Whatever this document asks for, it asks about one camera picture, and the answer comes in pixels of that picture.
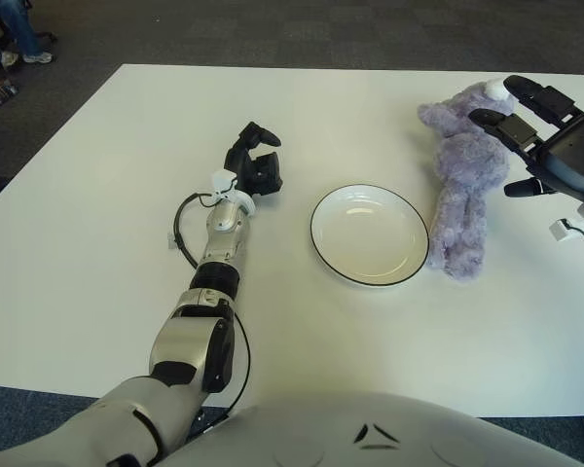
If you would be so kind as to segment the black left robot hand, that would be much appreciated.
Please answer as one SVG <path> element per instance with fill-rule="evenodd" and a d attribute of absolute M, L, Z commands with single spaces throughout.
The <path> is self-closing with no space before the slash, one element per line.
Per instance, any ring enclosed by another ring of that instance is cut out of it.
<path fill-rule="evenodd" d="M 283 185 L 276 152 L 256 159 L 250 157 L 249 151 L 260 144 L 280 147 L 281 141 L 269 130 L 250 122 L 239 133 L 238 140 L 228 151 L 224 162 L 224 168 L 236 175 L 236 189 L 250 197 L 277 193 Z"/>

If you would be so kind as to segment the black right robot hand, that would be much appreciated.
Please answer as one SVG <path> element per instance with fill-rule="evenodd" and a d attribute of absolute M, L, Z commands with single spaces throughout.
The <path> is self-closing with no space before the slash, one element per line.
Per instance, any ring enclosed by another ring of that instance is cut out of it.
<path fill-rule="evenodd" d="M 531 178 L 504 186 L 510 198 L 560 193 L 584 202 L 584 112 L 568 96 L 519 75 L 503 81 L 519 103 L 557 131 L 543 140 L 516 114 L 479 108 L 469 113 L 476 126 L 520 156 Z"/>

